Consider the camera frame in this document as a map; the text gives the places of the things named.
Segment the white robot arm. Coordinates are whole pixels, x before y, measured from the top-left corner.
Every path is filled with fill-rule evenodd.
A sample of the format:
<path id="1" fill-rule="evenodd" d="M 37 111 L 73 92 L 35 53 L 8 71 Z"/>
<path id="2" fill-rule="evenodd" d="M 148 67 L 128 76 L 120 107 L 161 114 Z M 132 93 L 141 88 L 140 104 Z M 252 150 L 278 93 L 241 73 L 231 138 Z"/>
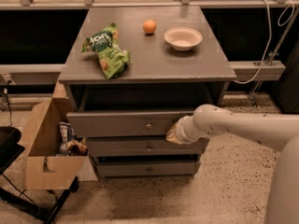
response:
<path id="1" fill-rule="evenodd" d="M 299 224 L 299 116 L 235 113 L 214 105 L 200 105 L 180 118 L 166 140 L 188 145 L 222 133 L 249 139 L 280 153 L 272 178 L 265 224 Z"/>

